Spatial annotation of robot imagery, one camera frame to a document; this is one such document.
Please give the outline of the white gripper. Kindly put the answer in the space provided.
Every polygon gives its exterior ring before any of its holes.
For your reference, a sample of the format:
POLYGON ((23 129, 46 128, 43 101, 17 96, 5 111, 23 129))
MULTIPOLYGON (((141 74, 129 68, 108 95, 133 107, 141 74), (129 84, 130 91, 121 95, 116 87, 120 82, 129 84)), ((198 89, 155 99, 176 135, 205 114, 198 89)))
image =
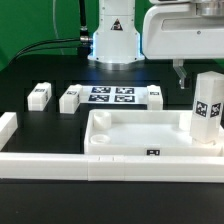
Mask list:
POLYGON ((143 22, 142 50, 148 59, 174 59, 181 89, 190 80, 183 59, 224 58, 224 3, 159 3, 143 22))

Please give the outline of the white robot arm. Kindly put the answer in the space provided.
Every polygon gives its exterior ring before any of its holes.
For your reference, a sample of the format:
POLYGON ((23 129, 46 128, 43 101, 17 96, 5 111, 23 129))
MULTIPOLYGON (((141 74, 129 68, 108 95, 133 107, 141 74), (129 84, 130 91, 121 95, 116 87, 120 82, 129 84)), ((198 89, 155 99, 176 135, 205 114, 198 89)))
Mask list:
POLYGON ((110 70, 144 59, 169 59, 186 88, 186 59, 224 58, 224 0, 149 2, 143 29, 137 31, 135 0, 99 0, 99 26, 88 59, 110 70))

